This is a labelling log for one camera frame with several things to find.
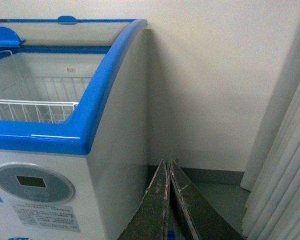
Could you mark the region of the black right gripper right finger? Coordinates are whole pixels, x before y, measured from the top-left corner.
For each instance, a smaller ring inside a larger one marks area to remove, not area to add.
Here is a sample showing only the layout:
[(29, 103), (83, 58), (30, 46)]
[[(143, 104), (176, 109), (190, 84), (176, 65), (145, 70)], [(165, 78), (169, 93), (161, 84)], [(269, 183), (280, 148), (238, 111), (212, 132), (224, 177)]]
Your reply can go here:
[(173, 160), (169, 162), (170, 205), (186, 240), (243, 240), (203, 197)]

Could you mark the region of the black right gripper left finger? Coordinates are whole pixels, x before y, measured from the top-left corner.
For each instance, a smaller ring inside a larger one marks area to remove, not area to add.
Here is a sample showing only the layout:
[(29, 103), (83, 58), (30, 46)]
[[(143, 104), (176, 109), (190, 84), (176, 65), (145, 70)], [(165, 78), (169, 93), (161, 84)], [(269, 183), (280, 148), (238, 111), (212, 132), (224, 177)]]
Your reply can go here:
[(142, 201), (120, 240), (166, 240), (170, 204), (170, 169), (162, 160), (145, 190)]

